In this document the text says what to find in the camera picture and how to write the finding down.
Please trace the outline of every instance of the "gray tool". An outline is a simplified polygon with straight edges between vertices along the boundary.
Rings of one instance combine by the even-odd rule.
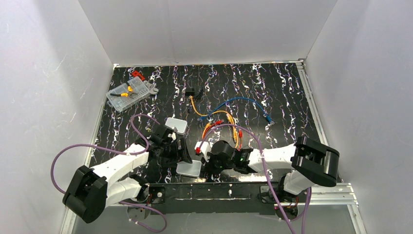
[[[146,85],[146,87],[149,89],[149,93],[151,95],[156,95],[159,92],[159,89],[156,88],[156,84],[151,84],[147,80],[144,80],[143,83]]]

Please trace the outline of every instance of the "gray floor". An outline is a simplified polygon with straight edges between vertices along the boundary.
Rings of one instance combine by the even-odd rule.
[[[168,214],[168,227],[163,234],[272,234],[290,233],[287,224],[274,220],[275,216],[258,214]],[[149,215],[144,221],[153,228],[164,225],[159,215]],[[301,233],[301,220],[293,222]],[[310,206],[306,220],[306,234],[355,234],[345,205]],[[77,218],[73,234],[149,234],[145,228],[130,223],[126,207],[108,207],[93,223]]]

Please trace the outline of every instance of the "black marble table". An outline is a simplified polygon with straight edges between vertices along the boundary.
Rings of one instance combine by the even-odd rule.
[[[252,102],[233,101],[221,110],[230,112],[236,124],[251,130],[265,148],[283,147],[295,142],[299,136],[308,136],[319,141],[319,136],[304,94],[299,73],[294,63],[282,64],[224,64],[116,68],[110,88],[132,78],[133,71],[139,71],[150,82],[155,82],[159,93],[119,113],[108,104],[104,107],[98,129],[96,145],[123,151],[137,138],[129,119],[134,114],[148,114],[165,123],[168,117],[188,122],[185,133],[188,150],[193,160],[200,160],[194,153],[194,146],[208,120],[198,121],[189,98],[183,91],[188,88],[204,89],[204,96],[195,103],[201,114],[214,110],[219,104],[235,97],[247,97],[258,101],[270,114],[269,124],[260,108]],[[225,114],[212,115],[209,120],[224,119]],[[152,121],[142,117],[135,119],[135,125],[146,134],[156,127]],[[224,127],[211,135],[209,141],[219,139],[233,142],[232,131]],[[247,133],[243,136],[243,147],[256,148],[256,142]],[[94,151],[90,166],[109,160],[114,155]],[[279,181],[289,170],[271,170],[273,181]],[[243,175],[233,170],[224,170],[219,175],[201,172],[199,178],[178,175],[175,168],[162,168],[153,160],[131,173],[145,177],[150,183],[187,182],[236,182],[266,181],[263,173]]]

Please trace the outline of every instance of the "white wall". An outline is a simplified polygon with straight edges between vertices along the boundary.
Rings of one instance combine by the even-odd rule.
[[[368,233],[411,233],[413,2],[339,0],[307,71]]]
[[[50,165],[91,142],[111,62],[76,0],[0,3],[0,233],[56,234],[63,195]],[[66,189],[86,149],[57,163]]]
[[[113,63],[305,58],[337,0],[79,0]]]

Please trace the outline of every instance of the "blue cable connector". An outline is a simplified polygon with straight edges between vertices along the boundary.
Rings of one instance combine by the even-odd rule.
[[[255,104],[258,105],[258,107],[261,108],[261,110],[264,112],[265,119],[267,119],[267,121],[268,121],[269,123],[273,123],[270,115],[267,114],[267,112],[265,112],[264,108],[263,108],[256,100],[252,100],[252,99],[249,99],[249,98],[246,98],[246,97],[235,97],[235,98],[231,98],[230,100],[227,100],[227,101],[225,101],[224,103],[222,103],[221,105],[219,105],[217,108],[215,108],[215,110],[213,110],[213,111],[211,111],[210,113],[208,113],[207,116],[199,117],[198,120],[204,120],[204,119],[206,119],[206,118],[207,118],[208,116],[210,116],[212,113],[216,112],[219,108],[221,108],[222,106],[224,106],[227,102],[234,101],[234,100],[248,100],[248,101],[251,101],[251,102],[255,103]]]

